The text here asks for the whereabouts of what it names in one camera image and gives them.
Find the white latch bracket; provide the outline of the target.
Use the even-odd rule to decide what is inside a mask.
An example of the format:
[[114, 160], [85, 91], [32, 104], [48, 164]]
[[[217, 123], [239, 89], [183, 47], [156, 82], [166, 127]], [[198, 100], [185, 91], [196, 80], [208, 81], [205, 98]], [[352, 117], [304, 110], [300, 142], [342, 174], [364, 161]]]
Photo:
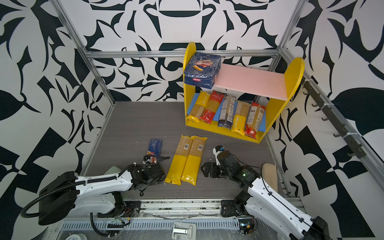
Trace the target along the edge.
[[197, 225], [192, 223], [174, 222], [172, 240], [196, 240]]

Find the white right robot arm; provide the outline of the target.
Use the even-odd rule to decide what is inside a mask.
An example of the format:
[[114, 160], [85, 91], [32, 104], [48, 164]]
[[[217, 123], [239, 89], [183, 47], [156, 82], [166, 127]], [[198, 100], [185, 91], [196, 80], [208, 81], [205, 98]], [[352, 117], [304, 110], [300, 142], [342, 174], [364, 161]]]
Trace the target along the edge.
[[329, 240], [328, 224], [311, 217], [275, 191], [255, 167], [245, 165], [224, 147], [213, 149], [215, 163], [205, 163], [205, 177], [235, 182], [241, 192], [234, 199], [231, 216], [248, 215], [259, 219], [285, 240]]

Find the white clock left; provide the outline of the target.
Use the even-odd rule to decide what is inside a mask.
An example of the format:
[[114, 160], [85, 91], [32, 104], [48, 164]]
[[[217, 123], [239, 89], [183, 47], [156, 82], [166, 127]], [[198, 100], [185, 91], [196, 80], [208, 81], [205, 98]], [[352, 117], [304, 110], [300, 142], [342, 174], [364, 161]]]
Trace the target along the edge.
[[87, 240], [87, 236], [84, 234], [73, 234], [68, 236], [65, 240]]

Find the yellow spaghetti bag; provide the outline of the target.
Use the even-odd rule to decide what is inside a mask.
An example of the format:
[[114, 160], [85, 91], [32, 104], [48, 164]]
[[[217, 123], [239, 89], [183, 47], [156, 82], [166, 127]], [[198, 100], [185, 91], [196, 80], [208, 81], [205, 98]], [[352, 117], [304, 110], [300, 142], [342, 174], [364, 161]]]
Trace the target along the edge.
[[208, 138], [205, 137], [194, 136], [192, 147], [181, 177], [183, 182], [196, 186], [207, 139]]
[[244, 136], [247, 117], [250, 111], [251, 105], [246, 102], [237, 101], [237, 107], [235, 116], [233, 118], [233, 124], [231, 127], [232, 133]]
[[202, 116], [210, 97], [211, 95], [206, 92], [196, 93], [189, 111], [187, 112], [188, 115], [186, 119], [194, 123], [199, 123], [200, 117]]
[[194, 137], [181, 136], [171, 162], [165, 182], [174, 185], [181, 185], [181, 177], [186, 165], [186, 161], [193, 143]]

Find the yellow spaghetti bag back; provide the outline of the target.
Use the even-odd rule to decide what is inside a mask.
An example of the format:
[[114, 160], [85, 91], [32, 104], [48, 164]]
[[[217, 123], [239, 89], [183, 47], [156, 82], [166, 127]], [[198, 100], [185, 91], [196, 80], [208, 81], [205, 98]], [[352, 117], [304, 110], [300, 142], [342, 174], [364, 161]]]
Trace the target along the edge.
[[192, 147], [181, 177], [183, 182], [196, 186], [207, 139], [208, 138], [205, 137], [194, 136]]

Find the yellow pink blue shelf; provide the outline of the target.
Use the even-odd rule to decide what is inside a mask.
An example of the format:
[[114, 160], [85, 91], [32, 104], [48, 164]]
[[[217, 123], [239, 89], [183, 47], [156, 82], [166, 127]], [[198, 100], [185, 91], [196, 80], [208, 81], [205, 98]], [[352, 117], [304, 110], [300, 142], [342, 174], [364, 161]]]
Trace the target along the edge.
[[228, 64], [221, 67], [214, 87], [270, 99], [266, 106], [266, 130], [258, 132], [255, 139], [219, 128], [217, 123], [209, 125], [185, 119], [186, 126], [259, 144], [296, 93], [304, 76], [303, 58], [295, 58], [287, 63], [288, 68], [283, 74]]

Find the clear white label spaghetti bag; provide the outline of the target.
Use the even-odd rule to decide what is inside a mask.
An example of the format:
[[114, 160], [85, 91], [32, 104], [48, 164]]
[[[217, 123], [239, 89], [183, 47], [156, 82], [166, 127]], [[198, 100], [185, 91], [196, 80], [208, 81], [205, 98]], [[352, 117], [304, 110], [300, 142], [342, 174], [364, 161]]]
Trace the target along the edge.
[[225, 96], [219, 116], [218, 127], [231, 129], [235, 111], [236, 97]]

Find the beige pad right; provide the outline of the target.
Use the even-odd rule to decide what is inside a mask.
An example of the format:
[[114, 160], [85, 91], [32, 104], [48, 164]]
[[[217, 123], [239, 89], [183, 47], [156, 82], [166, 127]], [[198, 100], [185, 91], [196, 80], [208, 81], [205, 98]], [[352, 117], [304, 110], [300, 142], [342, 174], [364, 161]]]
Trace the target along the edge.
[[276, 192], [278, 191], [278, 173], [276, 165], [264, 163], [262, 166], [262, 176], [266, 183]]

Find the long red spaghetti bag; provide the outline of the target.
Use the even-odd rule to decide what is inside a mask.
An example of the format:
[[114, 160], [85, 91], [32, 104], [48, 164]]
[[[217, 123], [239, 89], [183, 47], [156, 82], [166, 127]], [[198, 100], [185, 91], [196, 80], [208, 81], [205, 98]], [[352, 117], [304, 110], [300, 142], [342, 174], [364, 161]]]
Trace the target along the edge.
[[210, 125], [222, 100], [224, 99], [224, 96], [225, 94], [221, 92], [213, 91], [199, 119]]

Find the yellow spaghetti bag front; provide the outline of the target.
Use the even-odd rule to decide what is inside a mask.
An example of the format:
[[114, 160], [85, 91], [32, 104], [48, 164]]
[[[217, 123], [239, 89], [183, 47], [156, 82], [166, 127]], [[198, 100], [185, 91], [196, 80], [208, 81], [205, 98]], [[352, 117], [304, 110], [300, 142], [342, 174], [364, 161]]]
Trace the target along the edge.
[[235, 116], [233, 118], [233, 124], [231, 127], [232, 133], [244, 136], [247, 117], [250, 111], [251, 105], [246, 102], [237, 101], [237, 107]]

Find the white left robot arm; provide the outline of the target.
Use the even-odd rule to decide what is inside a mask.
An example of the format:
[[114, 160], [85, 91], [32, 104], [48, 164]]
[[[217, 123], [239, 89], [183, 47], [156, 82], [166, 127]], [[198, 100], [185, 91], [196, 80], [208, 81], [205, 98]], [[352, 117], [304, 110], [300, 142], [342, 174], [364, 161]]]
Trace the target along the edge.
[[89, 215], [120, 218], [131, 209], [122, 194], [138, 191], [140, 196], [151, 185], [160, 184], [165, 171], [160, 164], [129, 165], [118, 173], [76, 177], [66, 172], [57, 177], [20, 212], [22, 218], [38, 218], [40, 226], [50, 225], [68, 216]]

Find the small red spaghetti bag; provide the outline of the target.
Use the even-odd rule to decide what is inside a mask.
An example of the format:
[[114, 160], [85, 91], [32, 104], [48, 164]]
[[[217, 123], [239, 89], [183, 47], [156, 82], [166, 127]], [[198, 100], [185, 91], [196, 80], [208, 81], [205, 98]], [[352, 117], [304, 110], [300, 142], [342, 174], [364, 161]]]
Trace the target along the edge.
[[266, 107], [258, 103], [252, 103], [246, 122], [246, 136], [256, 139], [257, 133], [262, 122]]

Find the blue Barilla pasta box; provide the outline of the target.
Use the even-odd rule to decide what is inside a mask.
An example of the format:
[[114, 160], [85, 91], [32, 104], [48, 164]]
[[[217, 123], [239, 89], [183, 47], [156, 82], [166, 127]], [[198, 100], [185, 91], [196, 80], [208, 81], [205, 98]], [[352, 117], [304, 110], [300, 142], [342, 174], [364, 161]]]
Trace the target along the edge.
[[221, 60], [219, 55], [196, 52], [184, 70], [185, 84], [212, 89], [221, 69]]

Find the green pad left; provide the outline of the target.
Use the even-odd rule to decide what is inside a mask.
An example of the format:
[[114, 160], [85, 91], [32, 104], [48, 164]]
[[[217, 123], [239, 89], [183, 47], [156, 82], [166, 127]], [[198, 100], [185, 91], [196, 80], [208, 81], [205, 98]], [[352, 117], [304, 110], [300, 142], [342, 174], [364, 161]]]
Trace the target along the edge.
[[118, 174], [121, 172], [121, 169], [117, 166], [112, 166], [111, 168], [109, 168], [106, 172], [105, 172], [105, 175], [109, 175], [109, 174]]

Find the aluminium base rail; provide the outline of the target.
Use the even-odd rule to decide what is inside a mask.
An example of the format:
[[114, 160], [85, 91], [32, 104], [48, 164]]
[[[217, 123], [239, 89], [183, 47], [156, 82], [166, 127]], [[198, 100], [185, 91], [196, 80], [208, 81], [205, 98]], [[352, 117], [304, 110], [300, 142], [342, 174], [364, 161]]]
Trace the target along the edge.
[[60, 207], [54, 213], [55, 217], [87, 217], [90, 213], [100, 214], [102, 218], [115, 216], [128, 216], [134, 214], [149, 214], [154, 216], [181, 216], [181, 215], [219, 215], [222, 202], [232, 203], [232, 199], [144, 199], [115, 200], [114, 196], [102, 195], [85, 200], [75, 201], [70, 205], [67, 214]]

